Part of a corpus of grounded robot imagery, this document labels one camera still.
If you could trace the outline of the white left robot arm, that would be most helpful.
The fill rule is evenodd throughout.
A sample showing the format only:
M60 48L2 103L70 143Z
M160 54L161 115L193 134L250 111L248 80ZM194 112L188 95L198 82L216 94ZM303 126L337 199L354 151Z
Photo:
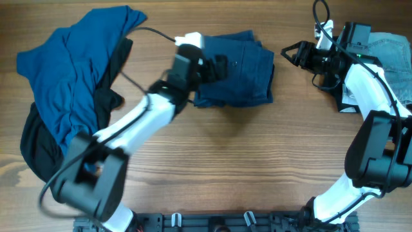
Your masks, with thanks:
M122 195L130 157L186 107L191 92L216 82L211 60L200 45L177 47L166 79L154 82L141 102L119 121L94 135L78 133L60 170L51 178L51 193L108 231L138 231L135 212Z

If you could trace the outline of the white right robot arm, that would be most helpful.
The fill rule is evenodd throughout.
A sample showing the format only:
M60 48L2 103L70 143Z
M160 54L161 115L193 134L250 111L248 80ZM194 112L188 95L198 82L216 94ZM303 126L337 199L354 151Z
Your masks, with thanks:
M315 26L316 43L299 41L281 55L314 75L321 90L344 104L352 99L364 122L346 153L344 173L301 210L305 226L342 224L371 198L411 184L411 112L388 84L371 26L347 22L338 37L331 20Z

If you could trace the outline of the navy blue shorts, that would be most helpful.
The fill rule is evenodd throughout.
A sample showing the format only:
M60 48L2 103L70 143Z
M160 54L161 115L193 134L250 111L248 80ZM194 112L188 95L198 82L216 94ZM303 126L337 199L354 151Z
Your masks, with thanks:
M216 63L218 55L227 57L227 78L201 85L193 100L195 106L243 108L273 102L274 53L255 40L253 31L206 35L203 39L206 58Z

